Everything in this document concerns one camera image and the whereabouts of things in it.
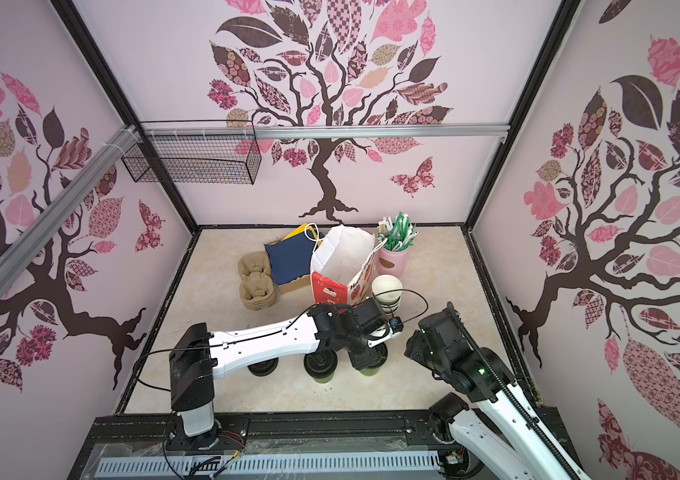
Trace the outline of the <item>black cup lid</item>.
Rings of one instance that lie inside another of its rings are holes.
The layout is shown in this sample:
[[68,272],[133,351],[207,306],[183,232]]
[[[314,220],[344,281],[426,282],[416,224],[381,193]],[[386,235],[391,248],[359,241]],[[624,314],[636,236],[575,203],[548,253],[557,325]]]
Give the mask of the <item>black cup lid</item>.
[[303,367],[310,375],[335,373],[338,365],[337,354],[332,350],[322,350],[307,354],[303,359]]
[[380,343],[371,347],[368,351],[368,359],[366,360],[365,370],[378,370],[387,361],[388,348],[385,343]]

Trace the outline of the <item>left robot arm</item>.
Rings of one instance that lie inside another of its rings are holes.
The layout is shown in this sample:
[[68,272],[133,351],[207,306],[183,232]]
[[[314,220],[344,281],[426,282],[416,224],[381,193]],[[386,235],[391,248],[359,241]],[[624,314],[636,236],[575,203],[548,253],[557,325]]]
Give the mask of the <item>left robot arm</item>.
[[171,409],[185,436],[209,434],[217,429],[215,380],[254,366],[268,369],[292,355],[318,363],[328,358],[310,373],[326,377],[334,373],[339,351],[358,371],[377,369],[387,360],[385,343],[402,330],[401,319],[373,298],[357,305],[312,304],[292,319],[247,330],[211,332],[204,323],[194,324],[168,356]]

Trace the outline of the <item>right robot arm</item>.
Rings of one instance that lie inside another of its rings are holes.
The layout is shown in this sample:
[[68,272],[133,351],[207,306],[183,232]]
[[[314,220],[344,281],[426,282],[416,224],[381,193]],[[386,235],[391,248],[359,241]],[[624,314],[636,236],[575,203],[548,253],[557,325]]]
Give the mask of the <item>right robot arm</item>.
[[419,321],[405,356],[453,388],[429,408],[428,429],[499,479],[587,479],[512,372],[470,335],[452,304]]

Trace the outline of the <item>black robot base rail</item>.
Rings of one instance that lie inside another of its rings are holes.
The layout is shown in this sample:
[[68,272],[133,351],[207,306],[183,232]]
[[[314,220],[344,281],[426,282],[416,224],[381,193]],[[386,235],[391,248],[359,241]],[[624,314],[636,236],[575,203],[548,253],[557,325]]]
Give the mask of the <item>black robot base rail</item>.
[[[558,413],[535,409],[561,445],[578,463]],[[97,419],[74,462],[71,477],[94,479],[103,458],[198,455],[400,452],[432,451],[442,472],[362,474],[299,474],[275,478],[179,476],[177,479],[493,479],[488,468],[462,447],[437,441],[428,429],[425,410],[223,413],[217,429],[198,437],[183,433],[179,417],[170,414],[134,414]]]

